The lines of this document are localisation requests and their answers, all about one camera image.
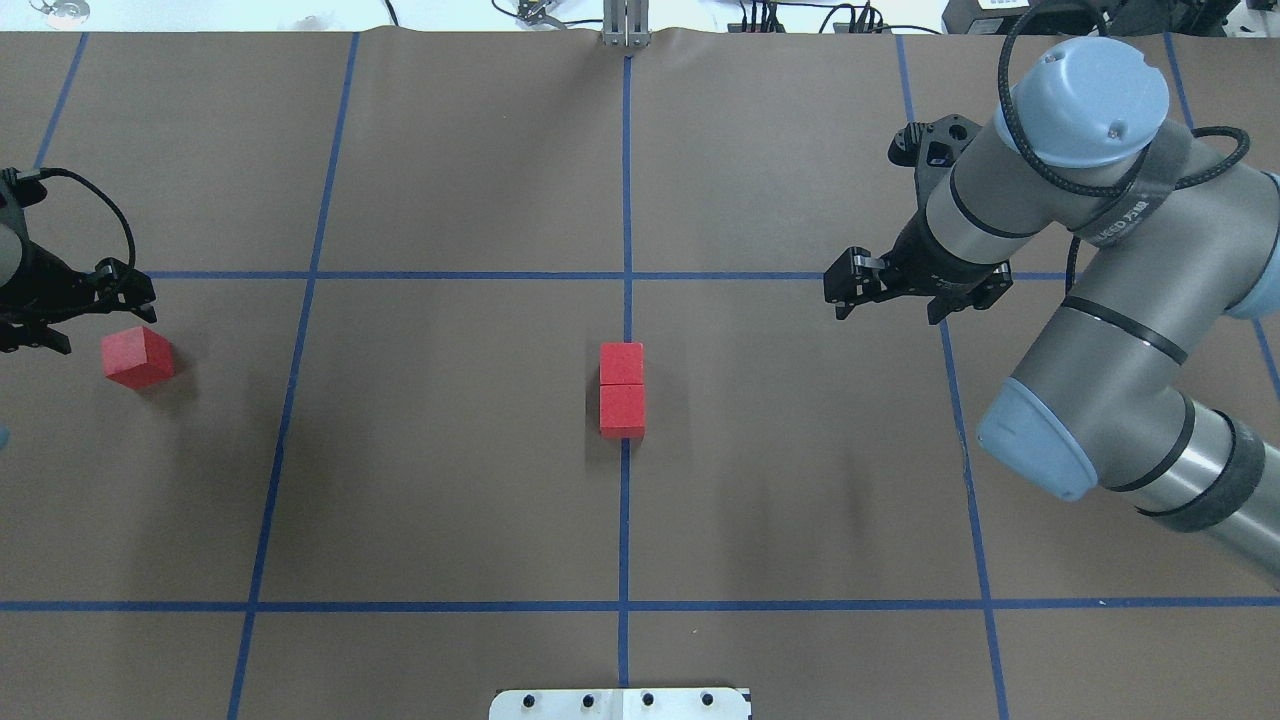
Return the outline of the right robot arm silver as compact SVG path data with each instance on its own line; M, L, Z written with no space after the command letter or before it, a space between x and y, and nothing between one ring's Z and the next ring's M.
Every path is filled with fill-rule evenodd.
M1018 81L1015 35L998 106L902 128L916 210L881 256L850 247L823 275L845 319L928 299L931 324L991 307L1010 261L1061 225L1094 247L977 428L983 450L1042 491L1124 497L1162 528L1202 536L1277 580L1277 448L1175 384L1221 316L1277 310L1277 176L1248 167L1234 127L1169 115L1164 74L1106 35L1065 38Z

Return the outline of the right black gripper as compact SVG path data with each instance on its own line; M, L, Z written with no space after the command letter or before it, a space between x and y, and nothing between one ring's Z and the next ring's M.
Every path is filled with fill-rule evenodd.
M941 324L954 313L986 310L1012 286L1009 263L979 264L956 258L931 232L923 215L913 217L882 258L861 247L846 249L824 272L824 301L835 319L890 297L927 297L927 319Z

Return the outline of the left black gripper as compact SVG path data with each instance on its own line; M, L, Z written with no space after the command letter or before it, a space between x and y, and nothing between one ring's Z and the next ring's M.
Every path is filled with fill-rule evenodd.
M123 260L105 258L95 273L77 272L18 234L1 238L1 351L47 348L70 354L70 341L52 324L93 310L129 313L146 324L157 314L151 278Z

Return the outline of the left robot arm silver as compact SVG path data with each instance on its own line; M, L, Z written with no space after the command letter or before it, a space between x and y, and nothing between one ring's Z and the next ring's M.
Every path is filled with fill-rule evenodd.
M70 341L54 327L90 314L129 313L157 322L152 279L105 258L92 272L78 272L20 232L3 227L3 351L49 348L70 354Z

